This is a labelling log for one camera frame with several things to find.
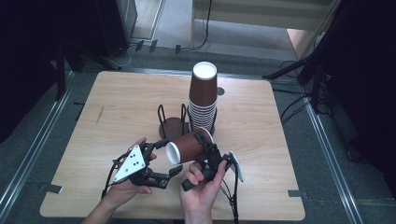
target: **white triangular marker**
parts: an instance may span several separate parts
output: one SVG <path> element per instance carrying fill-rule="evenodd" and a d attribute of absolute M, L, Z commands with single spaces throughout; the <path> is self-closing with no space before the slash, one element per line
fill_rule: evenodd
<path fill-rule="evenodd" d="M 114 183 L 121 182 L 129 175 L 146 167 L 145 160 L 143 159 L 142 151 L 139 145 L 135 145 L 129 153 L 126 160 L 123 162 L 121 168 L 117 171 L 116 176 L 113 178 Z"/>

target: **hand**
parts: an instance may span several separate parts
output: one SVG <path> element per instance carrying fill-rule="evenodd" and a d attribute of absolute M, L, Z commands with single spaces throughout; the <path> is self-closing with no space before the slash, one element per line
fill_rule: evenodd
<path fill-rule="evenodd" d="M 146 137 L 139 139 L 133 144 L 140 145 L 146 142 Z M 155 154 L 150 155 L 150 160 L 155 160 L 157 156 Z M 129 202 L 137 193 L 141 194 L 151 194 L 151 188 L 147 186 L 136 186 L 131 183 L 128 179 L 120 184 L 111 186 L 104 200 L 107 200 L 116 207 L 119 207 L 127 202 Z"/>
<path fill-rule="evenodd" d="M 146 137 L 143 137 L 135 142 L 134 145 L 140 145 L 146 141 Z M 151 160 L 156 158 L 157 156 L 155 154 L 150 155 Z M 111 186 L 106 196 L 96 205 L 82 223 L 107 223 L 116 209 L 129 202 L 137 193 L 151 194 L 152 190 L 147 186 L 133 185 L 129 179 L 120 184 Z"/>
<path fill-rule="evenodd" d="M 212 207 L 221 187 L 222 179 L 225 176 L 225 166 L 227 161 L 222 161 L 218 172 L 212 181 L 204 181 L 202 167 L 198 162 L 190 165 L 182 181 L 189 179 L 195 185 L 193 189 L 184 191 L 180 188 L 180 200 L 183 206 L 186 223 L 211 223 Z"/>

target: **metal frame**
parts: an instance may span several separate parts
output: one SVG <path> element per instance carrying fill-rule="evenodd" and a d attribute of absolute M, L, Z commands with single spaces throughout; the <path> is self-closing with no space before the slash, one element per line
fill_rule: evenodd
<path fill-rule="evenodd" d="M 308 90 L 302 87 L 302 92 L 308 92 Z M 307 106 L 308 116 L 312 121 L 312 126 L 317 133 L 317 137 L 320 146 L 323 150 L 324 157 L 332 173 L 332 179 L 334 180 L 335 186 L 337 187 L 338 193 L 340 194 L 341 201 L 346 210 L 346 215 L 349 218 L 350 223 L 364 223 L 361 217 L 361 212 L 356 204 L 355 198 L 349 188 L 346 178 L 338 164 L 337 159 L 332 150 L 332 145 L 329 138 L 323 128 L 319 115 L 317 115 L 312 106 Z"/>

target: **floor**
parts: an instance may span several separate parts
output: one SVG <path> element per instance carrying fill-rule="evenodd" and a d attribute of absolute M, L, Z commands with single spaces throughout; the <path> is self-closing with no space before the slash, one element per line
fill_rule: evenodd
<path fill-rule="evenodd" d="M 157 40 L 157 47 L 169 49 L 174 49 L 176 45 L 190 47 L 192 1 L 135 1 L 139 21 L 134 33 L 141 36 L 142 30 L 147 30 L 145 34 L 148 34 L 148 28 L 152 28 L 153 35 L 134 38 L 133 41 L 143 39 L 150 45 L 151 40 Z M 157 24 L 153 19 L 155 13 L 160 17 Z M 206 21 L 195 21 L 195 47 L 205 40 L 205 26 Z M 268 58 L 271 55 L 274 60 L 296 60 L 289 35 L 283 28 L 210 21 L 208 33 L 207 41 L 200 51 L 257 58 Z"/>

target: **gray floor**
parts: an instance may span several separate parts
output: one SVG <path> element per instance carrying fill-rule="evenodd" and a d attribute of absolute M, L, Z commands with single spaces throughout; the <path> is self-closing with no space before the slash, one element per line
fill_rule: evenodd
<path fill-rule="evenodd" d="M 183 29 L 179 29 L 180 32 L 172 31 L 175 29 L 175 27 L 172 28 L 175 25 L 175 20 L 171 20 L 172 17 L 169 17 L 169 15 L 172 15 L 172 12 L 168 12 L 166 9 L 175 8 L 172 5 L 175 2 L 178 2 L 184 8 L 188 4 L 185 2 L 189 1 L 165 1 L 162 19 L 160 19 L 154 35 L 154 39 L 157 38 L 159 40 L 159 46 L 166 47 L 166 49 L 157 48 L 154 52 L 149 53 L 148 47 L 143 47 L 139 51 L 134 51 L 134 47 L 131 47 L 129 50 L 131 62 L 124 66 L 122 71 L 142 71 L 139 70 L 140 68 L 190 71 L 195 63 L 210 61 L 218 67 L 220 73 L 238 74 L 241 78 L 261 79 L 261 75 L 272 74 L 280 66 L 286 65 L 283 62 L 295 59 L 285 30 L 262 28 L 266 30 L 262 38 L 263 43 L 260 46 L 258 45 L 258 50 L 249 51 L 256 47 L 253 45 L 247 48 L 245 43 L 249 42 L 247 39 L 250 37 L 258 40 L 259 38 L 256 35 L 243 35 L 241 39 L 237 38 L 238 35 L 234 35 L 233 39 L 221 40 L 222 35 L 215 32 L 215 28 L 212 29 L 212 22 L 209 23 L 210 30 L 213 30 L 213 33 L 209 33 L 210 46 L 207 45 L 208 49 L 202 51 L 186 50 L 175 54 L 172 46 L 175 44 L 188 46 L 190 44 L 190 31 L 188 30 L 188 22 L 190 20 L 184 25 L 178 26 L 185 29 L 185 31 L 182 31 Z M 224 25 L 222 26 L 219 23 L 218 27 L 224 28 L 232 24 Z M 241 29 L 245 31 L 243 25 L 237 24 L 237 26 L 241 28 L 234 28 L 235 33 L 239 33 Z M 114 61 L 117 63 L 128 63 L 129 56 L 125 53 L 114 59 Z M 81 105 L 74 103 L 85 102 L 96 75 L 98 72 L 105 70 L 100 64 L 91 62 L 88 59 L 85 64 L 86 66 L 82 73 L 75 73 L 75 81 L 64 109 L 50 132 L 35 166 L 26 179 L 5 223 L 80 223 L 82 220 L 81 218 L 49 218 L 40 216 L 39 207 L 45 194 L 39 191 L 39 187 L 43 183 L 50 183 L 53 178 L 68 139 L 77 123 L 76 117 Z M 294 77 L 295 74 L 290 73 L 290 77 L 284 76 L 273 82 L 279 114 L 290 103 L 300 97 L 300 94 L 279 91 L 300 91 L 301 88 L 296 84 Z M 0 175 L 1 191 L 7 187 L 29 146 L 34 141 L 41 124 L 50 112 L 55 94 L 56 87 L 54 86 L 26 115 L 8 140 L 0 145 L 0 153 L 2 154 L 0 169 L 3 171 Z M 290 112 L 301 106 L 302 103 L 299 102 L 299 104 L 290 109 Z M 383 176 L 369 163 L 357 164 L 351 162 L 347 157 L 347 146 L 340 137 L 332 118 L 328 116 L 319 117 L 332 145 L 332 152 L 354 196 L 362 220 L 366 223 L 394 223 L 394 220 L 396 220 L 396 202 L 391 197 Z M 302 110 L 284 124 L 283 128 L 299 188 L 308 195 L 308 197 L 303 199 L 306 217 L 301 223 L 349 223 L 350 219 L 347 216 L 343 200 L 340 198 L 340 191 L 335 185 L 332 171 L 326 161 L 312 121 L 309 118 L 308 110 Z M 141 222 L 141 220 L 117 220 L 117 223 Z"/>

